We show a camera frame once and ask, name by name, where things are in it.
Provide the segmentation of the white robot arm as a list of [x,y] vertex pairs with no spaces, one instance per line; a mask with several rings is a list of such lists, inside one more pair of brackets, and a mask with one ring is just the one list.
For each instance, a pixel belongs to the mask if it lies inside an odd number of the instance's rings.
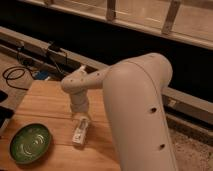
[[162,102],[171,78],[168,59],[148,53],[93,73],[80,67],[62,79],[61,87],[74,113],[88,111],[88,90],[103,90],[121,171],[179,171]]

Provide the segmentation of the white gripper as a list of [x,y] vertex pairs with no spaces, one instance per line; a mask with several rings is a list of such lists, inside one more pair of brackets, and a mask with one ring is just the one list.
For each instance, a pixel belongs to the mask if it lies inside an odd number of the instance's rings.
[[72,119],[78,119],[80,113],[87,113],[89,110],[89,100],[86,91],[77,92],[70,95],[70,107],[72,110]]

